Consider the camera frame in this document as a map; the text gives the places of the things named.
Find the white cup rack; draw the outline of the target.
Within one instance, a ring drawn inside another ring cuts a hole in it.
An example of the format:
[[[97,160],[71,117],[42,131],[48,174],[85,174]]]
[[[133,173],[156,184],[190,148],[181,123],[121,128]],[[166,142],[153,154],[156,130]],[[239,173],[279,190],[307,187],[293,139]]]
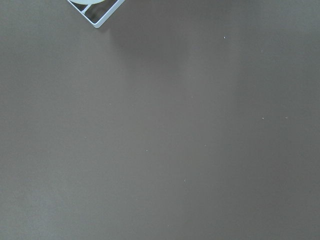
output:
[[[97,4],[82,5],[67,0],[94,28],[100,28],[125,2],[124,0],[104,0]]]

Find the mint green cup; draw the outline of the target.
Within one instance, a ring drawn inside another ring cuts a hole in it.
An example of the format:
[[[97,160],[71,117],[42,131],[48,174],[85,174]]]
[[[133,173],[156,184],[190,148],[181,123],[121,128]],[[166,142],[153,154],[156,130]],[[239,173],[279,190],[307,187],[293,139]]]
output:
[[[103,2],[104,0],[70,0],[70,2],[79,4],[79,5],[94,5]]]

